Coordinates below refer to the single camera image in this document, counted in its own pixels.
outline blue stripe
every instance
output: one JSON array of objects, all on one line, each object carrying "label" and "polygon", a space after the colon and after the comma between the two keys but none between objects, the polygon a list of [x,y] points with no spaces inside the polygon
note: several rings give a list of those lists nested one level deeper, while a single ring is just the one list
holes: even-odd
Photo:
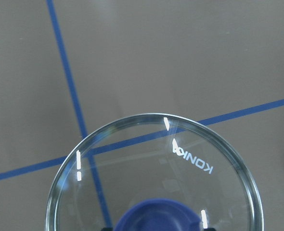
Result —
[{"label": "blue stripe", "polygon": [[[53,1],[47,0],[47,5],[48,5],[49,13],[50,13],[50,18],[51,18],[52,26],[53,26],[53,29],[54,29],[54,33],[55,33],[55,38],[56,38],[57,45],[58,45],[59,52],[60,52],[60,56],[61,56],[61,59],[62,59],[63,68],[64,68],[64,71],[65,71],[70,95],[71,95],[71,98],[72,98],[72,101],[73,101],[77,120],[78,120],[78,123],[79,123],[80,132],[81,132],[82,137],[85,138],[85,137],[87,137],[88,132],[87,132],[87,129],[86,129],[86,126],[85,126],[85,123],[84,123],[82,110],[81,110],[80,103],[79,103],[79,100],[78,100],[78,95],[77,95],[77,92],[76,92],[76,87],[75,87],[75,84],[74,84],[72,73],[71,73],[71,70],[70,70],[69,61],[68,61],[68,58],[67,58],[67,55],[66,55],[65,45],[64,45],[64,42],[63,42],[63,39],[62,39],[62,34],[61,34],[60,26],[59,26],[59,23],[58,23],[58,20],[57,20]],[[103,217],[106,221],[106,226],[112,227],[110,215],[109,215],[109,212],[108,212],[108,207],[107,207],[107,204],[106,204],[106,201],[105,201],[105,198],[104,198],[103,190],[101,188],[99,174],[97,172],[96,163],[95,163],[94,160],[90,161],[90,166],[91,166],[94,184],[96,186],[98,199],[99,199],[100,206],[101,206],[101,209],[102,209]]]},{"label": "blue stripe", "polygon": [[54,29],[54,33],[55,33],[57,46],[59,48],[60,56],[61,56],[61,59],[62,59],[63,68],[64,68],[64,72],[65,72],[65,75],[66,75],[70,95],[71,95],[71,98],[72,98],[72,101],[73,101],[77,120],[78,120],[78,123],[79,123],[80,132],[81,132],[82,137],[85,138],[85,137],[87,137],[88,132],[87,132],[87,129],[86,129],[86,126],[85,126],[85,123],[84,123],[84,119],[83,119],[80,103],[79,103],[79,100],[78,100],[78,95],[77,95],[75,83],[74,83],[74,80],[73,80],[73,77],[72,77],[72,74],[71,74],[71,69],[70,69],[70,65],[69,65],[69,62],[68,62],[64,42],[63,42],[63,39],[62,39],[62,34],[61,34],[60,27],[59,27],[59,23],[57,21],[57,16],[56,16],[56,12],[55,12],[55,9],[54,9],[53,1],[47,0],[47,5],[48,5],[49,14],[50,14],[52,26],[53,26],[53,29]]},{"label": "blue stripe", "polygon": [[[244,109],[244,110],[240,110],[240,111],[236,111],[236,112],[232,112],[232,113],[228,113],[228,114],[224,114],[224,115],[220,115],[220,116],[215,116],[215,117],[212,117],[212,118],[209,118],[209,119],[200,120],[198,122],[207,126],[207,125],[216,124],[216,123],[219,123],[219,122],[223,122],[223,121],[227,121],[227,120],[251,115],[251,114],[254,114],[254,113],[270,110],[270,109],[281,107],[281,106],[284,106],[284,99],[274,101],[274,102],[271,102],[271,103],[266,103],[266,104],[259,105],[259,106],[255,106],[255,107],[250,107],[250,108],[247,108],[247,109]],[[162,137],[162,136],[156,135],[160,132],[154,132],[154,133],[142,136],[141,142],[147,141],[148,138],[150,140],[152,140],[156,136],[158,136],[158,138]],[[111,150],[114,150],[114,149],[117,149],[117,148],[121,148],[122,146],[126,147],[126,146],[129,146],[129,145],[137,144],[138,140],[139,140],[139,138],[132,138],[132,141],[130,141],[130,139],[129,139],[129,140],[126,140],[126,141],[120,141],[118,143],[99,147],[99,148],[94,149],[94,154],[99,154],[99,153],[111,151]],[[15,170],[11,170],[11,171],[8,171],[8,172],[3,172],[3,173],[0,173],[0,180],[4,180],[4,179],[7,179],[7,178],[23,175],[25,173],[30,173],[30,172],[34,172],[34,171],[37,171],[37,170],[41,170],[41,169],[53,167],[53,166],[56,166],[56,165],[60,165],[63,162],[63,160],[65,160],[65,157],[60,157],[60,158],[57,158],[57,159],[41,162],[39,164],[34,164],[34,165],[18,168],[18,169],[15,169]]]}]

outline glass lid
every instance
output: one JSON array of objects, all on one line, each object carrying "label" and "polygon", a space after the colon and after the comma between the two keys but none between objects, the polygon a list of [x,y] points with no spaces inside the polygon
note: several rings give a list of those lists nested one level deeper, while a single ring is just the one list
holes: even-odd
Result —
[{"label": "glass lid", "polygon": [[166,114],[86,137],[60,167],[46,231],[263,231],[256,185],[218,134]]}]

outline circular lid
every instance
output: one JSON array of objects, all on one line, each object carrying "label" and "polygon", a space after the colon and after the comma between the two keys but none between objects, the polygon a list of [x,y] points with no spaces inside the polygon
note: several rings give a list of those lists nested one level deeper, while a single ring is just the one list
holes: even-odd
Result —
[{"label": "circular lid", "polygon": [[255,183],[218,134],[134,115],[85,138],[59,169],[46,231],[263,231]]}]

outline brand logo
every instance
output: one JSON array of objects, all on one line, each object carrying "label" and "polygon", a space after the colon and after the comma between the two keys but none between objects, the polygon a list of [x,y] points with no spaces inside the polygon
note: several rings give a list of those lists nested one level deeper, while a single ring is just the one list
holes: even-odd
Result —
[{"label": "brand logo", "polygon": [[199,169],[202,169],[205,172],[208,172],[209,174],[212,173],[214,167],[210,166],[209,163],[205,162],[204,160],[197,158],[196,156],[193,156],[190,152],[184,151],[183,148],[179,147],[176,143],[176,140],[173,139],[172,141],[172,150],[173,153],[176,153],[177,156],[182,156],[183,159],[187,161],[191,161],[193,165],[198,167]]}]

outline gray surface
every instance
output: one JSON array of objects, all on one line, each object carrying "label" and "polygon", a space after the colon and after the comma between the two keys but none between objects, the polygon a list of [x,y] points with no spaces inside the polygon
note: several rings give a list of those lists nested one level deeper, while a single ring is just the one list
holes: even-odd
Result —
[{"label": "gray surface", "polygon": [[[200,120],[284,98],[284,1],[56,0],[89,132],[166,112]],[[284,107],[210,126],[284,230]],[[0,1],[0,173],[80,141],[44,1]],[[0,230],[43,230],[57,167],[0,181]]]}]

